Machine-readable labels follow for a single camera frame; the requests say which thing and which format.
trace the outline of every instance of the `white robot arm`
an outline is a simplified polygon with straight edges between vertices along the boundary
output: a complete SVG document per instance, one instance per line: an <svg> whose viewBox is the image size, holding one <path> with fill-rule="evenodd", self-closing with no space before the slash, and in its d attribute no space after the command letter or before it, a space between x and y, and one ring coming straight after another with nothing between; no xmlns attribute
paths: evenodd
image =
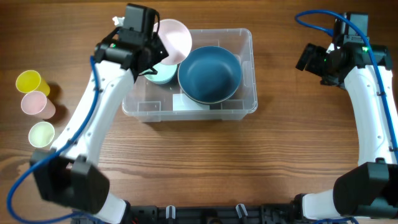
<svg viewBox="0 0 398 224"><path fill-rule="evenodd" d="M102 143L122 99L134 86L131 69L122 69L119 63L105 60L96 63L95 66L98 71L101 92L95 112L77 142L61 154L71 160L77 159L78 156L83 156L87 162L93 165L98 164ZM60 149L80 127L93 101L94 88L94 77L91 75L86 91L71 120L58 139L54 141L51 148ZM125 201L109 192L103 208L98 213L93 214L93 216L107 223L120 223L125 208Z"/></svg>
<svg viewBox="0 0 398 224"><path fill-rule="evenodd" d="M343 16L361 27L366 35L368 15L351 12ZM391 128L397 130L398 117L392 95L391 57L387 47L372 46L379 80L368 55L369 49L358 34L339 20L335 22L334 31L328 50L308 44L296 68L303 70L305 67L320 76L323 85L339 86L348 91L358 130L359 167L341 176L333 189L298 195L295 202L301 205L301 214L307 220L353 216L397 218L398 149L394 147L397 136Z"/></svg>
<svg viewBox="0 0 398 224"><path fill-rule="evenodd" d="M383 83L387 86L386 95L390 105L390 114L397 129L397 110L392 95L392 71L385 66L379 66ZM384 158L387 164L397 164L392 144L389 139L389 130L386 115L383 111L379 86L373 66L364 68L354 67L344 79L345 88L349 93L354 108L356 127L359 138L358 165L374 162L377 158ZM325 218L341 218L333 201L333 190L318 194L303 196L303 216L310 220Z"/></svg>

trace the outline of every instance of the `plastic storage container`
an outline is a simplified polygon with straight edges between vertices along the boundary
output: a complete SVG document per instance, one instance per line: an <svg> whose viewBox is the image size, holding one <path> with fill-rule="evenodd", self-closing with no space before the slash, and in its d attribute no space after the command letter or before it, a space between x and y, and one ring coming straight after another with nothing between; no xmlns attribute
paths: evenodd
<svg viewBox="0 0 398 224"><path fill-rule="evenodd" d="M201 105L185 96L177 80L157 85L139 77L134 88L123 99L123 111L142 122L223 119L240 120L258 106L252 36L247 29L190 30L192 50L204 46L219 46L229 50L239 60L242 80L238 90L228 100L216 105Z"/></svg>

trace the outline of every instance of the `blue bowl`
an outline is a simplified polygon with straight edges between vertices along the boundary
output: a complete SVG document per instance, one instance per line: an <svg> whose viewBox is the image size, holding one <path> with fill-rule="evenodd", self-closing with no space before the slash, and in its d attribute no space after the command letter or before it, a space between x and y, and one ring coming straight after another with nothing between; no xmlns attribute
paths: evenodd
<svg viewBox="0 0 398 224"><path fill-rule="evenodd" d="M242 70L236 57L222 47L200 47L180 64L178 82L198 103L220 103L239 87Z"/></svg>

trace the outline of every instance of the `wooden table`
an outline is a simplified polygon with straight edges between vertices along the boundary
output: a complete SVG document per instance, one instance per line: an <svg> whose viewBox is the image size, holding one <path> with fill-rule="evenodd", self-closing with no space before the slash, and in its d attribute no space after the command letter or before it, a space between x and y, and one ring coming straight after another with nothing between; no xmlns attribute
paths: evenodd
<svg viewBox="0 0 398 224"><path fill-rule="evenodd" d="M111 18L124 15L126 5L22 2L29 1L0 4L0 223L15 223L6 212L6 194L28 168L34 149L27 134L39 122L21 111L23 94L15 88L16 77L34 69L52 84L58 93L53 101L67 108L66 118L54 124L59 133L87 85L89 55L113 29ZM337 177L357 166L358 136L347 92L321 86L315 75L295 69L307 43L327 47L331 39L296 24L294 15L308 9L368 12L371 42L387 45L397 65L398 1L135 3L190 29L249 29L259 107L242 121L147 124L119 110L99 163L116 195L132 205L159 207L287 203L299 193L331 189ZM324 27L334 21L327 16L306 20ZM43 202L32 177L17 191L14 206L31 219L69 211Z"/></svg>

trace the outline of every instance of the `bowl rim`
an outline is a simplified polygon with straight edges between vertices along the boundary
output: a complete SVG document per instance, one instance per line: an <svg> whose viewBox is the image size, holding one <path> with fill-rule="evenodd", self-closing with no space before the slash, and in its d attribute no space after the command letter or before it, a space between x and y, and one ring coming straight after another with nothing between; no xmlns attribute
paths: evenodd
<svg viewBox="0 0 398 224"><path fill-rule="evenodd" d="M155 83L155 84L158 84L158 85L166 84L166 83L168 83L171 79L173 79L173 77L175 76L175 73L178 71L178 64L177 64L177 65L164 65L164 64L162 64L162 63L160 63L160 62L159 62L158 64L161 64L162 66L173 66L173 67L175 66L175 70L174 70L174 72L173 72L173 75L167 77L167 78L164 79L164 80L153 80L153 79L147 77L147 75L144 75L144 77L145 77L147 80L149 80L149 81L151 81L151 82L153 82L153 83Z"/></svg>
<svg viewBox="0 0 398 224"><path fill-rule="evenodd" d="M169 63L165 63L165 62L164 62L164 60L167 59L167 58L169 57L169 56L167 56L167 57L164 58L162 61L160 61L160 63L161 63L162 65L178 65L178 64L182 63L182 62L189 56L190 52L192 51L192 45L193 45L192 34L191 34L190 30L188 29L188 27L187 27L183 22L178 21L178 20L176 20L176 19L162 19L162 20L156 22L156 23L154 24L154 29L153 29L154 32L155 32L155 30L156 30L156 28L157 28L157 27L155 28L155 25L158 25L158 26L159 26L159 24L162 23L162 22L174 22L174 23L177 23L177 24L180 25L180 26L183 28L183 30L189 35L189 39L190 39L190 42L191 42L191 47L190 47L190 49L189 49L188 55L187 55L184 59L182 59L181 61L178 61L178 63L169 64Z"/></svg>
<svg viewBox="0 0 398 224"><path fill-rule="evenodd" d="M234 58L236 59L236 61L238 62L239 67L241 67L241 64L240 64L239 60L235 57L234 54L232 54L232 52L230 52L229 50L227 50L227 49L225 49L225 48L223 48L223 47L219 47L219 46L202 46L202 47L198 47L197 49L192 50L192 51L189 53L189 55L188 55L187 58L189 58L189 56L191 55L192 52L194 52L194 51L196 51L196 50L198 50L198 49L207 48L207 47L211 47L211 48L217 47L217 48L221 48L221 49L223 49L223 50L226 50L228 53L230 53L231 55L233 55L233 57L234 57ZM193 100L193 101L195 101L195 102L197 102L197 103L201 103L201 104L204 104L204 105L213 105L213 104L221 103L222 101L225 101L225 100L231 98L231 97L236 93L236 91L238 90L238 88L239 88L239 86L241 85L241 82L242 82L242 68L241 68L241 75L240 75L239 81L238 81L239 84L237 85L237 87L235 88L235 90L234 90L230 95L228 95L227 97L223 98L222 100L218 100L218 101L215 101L215 102L204 102L204 101L196 100L196 99L194 99L194 97L190 96L190 95L184 90L184 88L182 87L182 85L181 85L181 83L180 83L180 69L181 69L181 64L180 64L180 66L178 66L178 74L177 74L178 84L180 85L181 90L182 90L191 100Z"/></svg>

